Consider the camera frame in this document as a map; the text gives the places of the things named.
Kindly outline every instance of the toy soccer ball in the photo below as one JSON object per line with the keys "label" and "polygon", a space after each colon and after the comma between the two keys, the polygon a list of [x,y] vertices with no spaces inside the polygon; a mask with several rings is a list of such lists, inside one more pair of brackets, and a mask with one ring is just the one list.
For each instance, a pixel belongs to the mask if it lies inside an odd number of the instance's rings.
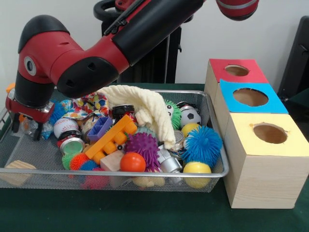
{"label": "toy soccer ball", "polygon": [[186,109],[182,111],[182,116],[180,120],[181,128],[189,123],[201,124],[201,116],[192,107],[191,109]]}

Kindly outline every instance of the shape sorter box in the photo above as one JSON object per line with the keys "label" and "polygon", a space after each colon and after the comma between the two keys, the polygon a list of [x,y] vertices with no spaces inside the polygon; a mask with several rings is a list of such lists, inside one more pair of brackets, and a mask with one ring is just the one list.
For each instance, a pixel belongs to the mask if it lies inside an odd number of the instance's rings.
{"label": "shape sorter box", "polygon": [[239,83],[268,83],[254,59],[210,59],[205,90],[214,103],[220,80]]}
{"label": "shape sorter box", "polygon": [[225,137],[230,112],[288,113],[271,85],[266,83],[233,83],[221,80],[213,107],[222,138]]}
{"label": "shape sorter box", "polygon": [[309,144],[288,114],[230,113],[224,178],[232,208],[293,208],[309,173]]}

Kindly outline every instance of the white cloth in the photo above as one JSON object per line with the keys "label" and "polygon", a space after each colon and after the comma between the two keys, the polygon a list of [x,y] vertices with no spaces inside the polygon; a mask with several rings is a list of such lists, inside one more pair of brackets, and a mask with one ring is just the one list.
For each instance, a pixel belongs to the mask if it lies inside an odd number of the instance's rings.
{"label": "white cloth", "polygon": [[135,108],[135,117],[139,126],[146,126],[154,131],[166,149],[171,149],[176,142],[174,129],[163,97],[148,89],[133,86],[109,86],[98,90],[109,102],[110,108],[131,104]]}

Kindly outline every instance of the pink toy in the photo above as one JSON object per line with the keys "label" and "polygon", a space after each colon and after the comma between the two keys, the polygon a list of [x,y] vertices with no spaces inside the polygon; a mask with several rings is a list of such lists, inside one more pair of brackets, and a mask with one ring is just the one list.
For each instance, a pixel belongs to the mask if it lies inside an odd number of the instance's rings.
{"label": "pink toy", "polygon": [[146,170],[159,171],[158,151],[160,150],[157,141],[151,134],[136,133],[129,135],[129,140],[125,147],[126,152],[137,152],[146,161]]}
{"label": "pink toy", "polygon": [[[93,171],[104,171],[101,168],[95,168]],[[87,175],[85,177],[85,182],[82,184],[83,189],[102,189],[109,183],[109,178],[107,176],[100,175]]]}

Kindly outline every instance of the purple spiky ball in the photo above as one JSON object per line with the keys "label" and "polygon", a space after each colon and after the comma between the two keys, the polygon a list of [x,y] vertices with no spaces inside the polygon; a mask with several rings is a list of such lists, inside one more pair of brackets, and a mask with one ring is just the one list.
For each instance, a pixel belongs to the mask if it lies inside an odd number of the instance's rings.
{"label": "purple spiky ball", "polygon": [[146,161],[146,170],[159,171],[158,148],[156,139],[147,133],[129,134],[129,140],[126,143],[126,152],[139,153]]}

